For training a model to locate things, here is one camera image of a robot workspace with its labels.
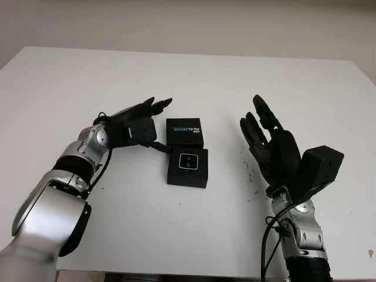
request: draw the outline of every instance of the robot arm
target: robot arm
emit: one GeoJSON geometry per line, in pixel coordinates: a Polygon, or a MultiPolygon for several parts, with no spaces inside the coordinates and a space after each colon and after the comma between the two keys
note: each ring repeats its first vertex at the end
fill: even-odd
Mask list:
{"type": "Polygon", "coordinates": [[[291,282],[332,281],[323,233],[314,218],[311,196],[334,181],[344,155],[320,146],[305,151],[301,158],[294,136],[283,129],[265,101],[256,95],[253,103],[262,127],[270,133],[270,141],[250,112],[241,119],[240,126],[270,185],[266,193],[272,199],[275,214],[263,236],[261,280],[265,281],[270,262],[270,259],[265,262],[267,236],[275,228],[280,234],[291,282]]]}
{"type": "Polygon", "coordinates": [[[151,117],[160,114],[172,99],[153,101],[98,117],[64,150],[16,214],[14,239],[0,252],[1,281],[54,281],[58,257],[74,251],[85,231],[91,213],[86,199],[97,179],[90,181],[104,155],[108,154],[109,161],[116,147],[161,148],[155,142],[151,117]]]}

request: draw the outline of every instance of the black cable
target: black cable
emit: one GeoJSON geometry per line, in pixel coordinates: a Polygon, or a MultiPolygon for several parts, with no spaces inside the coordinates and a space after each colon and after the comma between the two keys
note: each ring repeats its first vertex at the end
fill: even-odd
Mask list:
{"type": "Polygon", "coordinates": [[[268,221],[269,219],[273,219],[274,218],[274,216],[267,216],[267,217],[265,217],[265,222],[266,222],[266,224],[267,225],[269,225],[270,224],[270,221],[268,221]]]}
{"type": "Polygon", "coordinates": [[[278,238],[278,242],[277,242],[277,244],[274,246],[274,249],[273,249],[273,251],[271,252],[271,255],[270,255],[269,259],[268,259],[268,262],[266,263],[266,266],[265,266],[265,272],[267,271],[267,269],[268,269],[268,267],[269,267],[269,264],[271,263],[271,259],[274,257],[274,255],[275,255],[275,253],[276,253],[276,251],[277,251],[277,249],[278,249],[278,246],[280,245],[280,243],[281,243],[281,241],[282,241],[282,235],[281,235],[281,234],[279,234],[279,235],[280,235],[280,237],[278,238]]]}
{"type": "Polygon", "coordinates": [[[273,219],[269,222],[267,225],[264,236],[263,236],[263,241],[261,244],[261,282],[266,282],[266,270],[267,268],[265,267],[265,252],[266,252],[266,241],[268,239],[268,235],[270,230],[273,228],[274,223],[278,222],[278,219],[287,211],[295,207],[296,205],[290,205],[286,206],[284,209],[282,209],[279,213],[276,214],[276,216],[273,217],[273,219]]]}
{"type": "Polygon", "coordinates": [[[101,116],[107,116],[107,115],[106,115],[105,112],[100,112],[100,113],[98,114],[98,117],[101,117],[101,116]]]}
{"type": "Polygon", "coordinates": [[[111,159],[111,155],[112,155],[112,147],[109,148],[108,150],[108,155],[107,155],[107,159],[106,159],[106,163],[105,165],[103,166],[102,170],[100,171],[100,173],[98,174],[97,178],[93,181],[92,184],[90,184],[89,188],[88,188],[88,192],[90,193],[95,184],[99,181],[99,179],[102,177],[102,175],[104,174],[104,172],[106,171],[107,167],[108,167],[108,164],[110,163],[110,159],[111,159]]]}

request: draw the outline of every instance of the box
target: box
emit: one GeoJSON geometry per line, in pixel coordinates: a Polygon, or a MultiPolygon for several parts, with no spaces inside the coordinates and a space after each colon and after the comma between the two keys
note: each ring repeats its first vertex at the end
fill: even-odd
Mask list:
{"type": "Polygon", "coordinates": [[[208,157],[206,149],[172,147],[167,183],[206,188],[208,157]]]}
{"type": "Polygon", "coordinates": [[[200,119],[166,119],[167,146],[203,148],[200,119]]]}

